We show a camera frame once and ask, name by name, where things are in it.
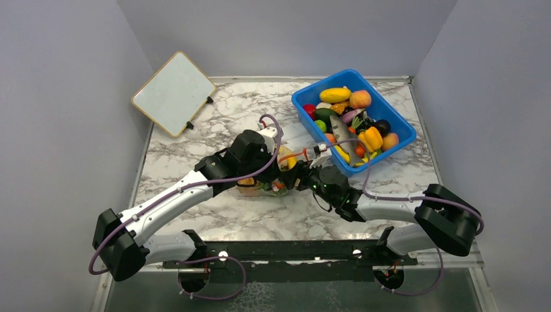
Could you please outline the clear zip top bag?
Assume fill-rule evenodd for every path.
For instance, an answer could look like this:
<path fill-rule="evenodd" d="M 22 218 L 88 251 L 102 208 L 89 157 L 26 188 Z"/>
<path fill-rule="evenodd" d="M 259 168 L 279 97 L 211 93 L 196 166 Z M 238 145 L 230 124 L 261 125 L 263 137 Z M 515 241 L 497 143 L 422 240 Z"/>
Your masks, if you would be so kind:
<path fill-rule="evenodd" d="M 297 158 L 297 163 L 293 168 L 303 169 L 303 165 L 309 166 L 309 153 L 312 148 L 302 148 L 293 150 L 294 156 Z M 263 173 L 255 176 L 257 183 L 281 183 L 279 180 L 279 175 L 282 170 L 279 169 L 277 164 L 277 159 L 274 163 L 266 169 Z M 260 196 L 255 188 L 240 188 L 237 187 L 237 190 L 241 196 L 257 197 Z"/>

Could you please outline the yellow fake squash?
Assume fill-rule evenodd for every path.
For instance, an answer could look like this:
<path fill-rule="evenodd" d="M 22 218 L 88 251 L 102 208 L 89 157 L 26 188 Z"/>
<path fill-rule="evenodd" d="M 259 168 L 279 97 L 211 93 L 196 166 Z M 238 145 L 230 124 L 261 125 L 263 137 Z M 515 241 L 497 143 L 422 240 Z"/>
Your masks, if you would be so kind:
<path fill-rule="evenodd" d="M 319 94 L 319 98 L 325 103 L 340 103 L 350 98 L 352 92 L 344 87 L 341 88 L 328 88 Z"/>

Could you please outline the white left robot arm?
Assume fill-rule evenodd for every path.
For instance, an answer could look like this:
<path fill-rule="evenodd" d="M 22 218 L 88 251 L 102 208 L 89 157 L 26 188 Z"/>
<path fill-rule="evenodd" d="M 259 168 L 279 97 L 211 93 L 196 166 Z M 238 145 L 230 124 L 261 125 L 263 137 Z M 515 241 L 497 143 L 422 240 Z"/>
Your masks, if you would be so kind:
<path fill-rule="evenodd" d="M 189 267 L 201 264 L 203 243 L 193 231 L 163 237 L 158 230 L 188 209 L 235 187 L 240 180 L 277 176 L 282 136 L 276 127 L 247 129 L 228 148 L 202 158 L 177 183 L 145 203 L 120 213 L 103 211 L 96 222 L 89 272 L 109 273 L 114 281 L 124 281 L 154 262 L 180 258 Z"/>

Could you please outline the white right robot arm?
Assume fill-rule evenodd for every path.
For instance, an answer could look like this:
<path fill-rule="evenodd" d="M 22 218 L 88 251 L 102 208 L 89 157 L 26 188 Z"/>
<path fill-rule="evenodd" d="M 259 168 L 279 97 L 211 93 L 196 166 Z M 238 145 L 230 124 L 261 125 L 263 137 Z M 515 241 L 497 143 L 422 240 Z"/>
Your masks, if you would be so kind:
<path fill-rule="evenodd" d="M 386 229 L 375 247 L 376 259 L 385 265 L 409 252 L 438 248 L 465 257 L 484 227 L 481 213 L 440 184 L 407 195 L 369 193 L 350 186 L 336 166 L 299 161 L 281 172 L 286 187 L 310 190 L 348 222 L 394 220 L 404 227 Z"/>

